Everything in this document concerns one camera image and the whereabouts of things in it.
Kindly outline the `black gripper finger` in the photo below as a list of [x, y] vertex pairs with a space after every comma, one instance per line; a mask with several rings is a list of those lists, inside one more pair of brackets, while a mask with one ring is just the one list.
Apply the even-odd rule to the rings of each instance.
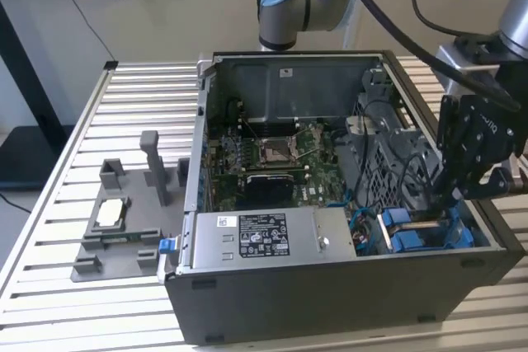
[[453, 191], [464, 179], [463, 143], [471, 121], [470, 100], [470, 95], [444, 95], [441, 100], [436, 147], [442, 169], [432, 185], [433, 204], [438, 209], [452, 205]]
[[505, 195], [512, 183], [512, 174], [507, 167], [494, 167], [488, 179], [481, 182], [479, 171], [481, 166], [472, 167], [462, 164], [456, 167], [455, 187], [451, 192], [451, 199], [454, 201], [465, 199], [491, 199]]

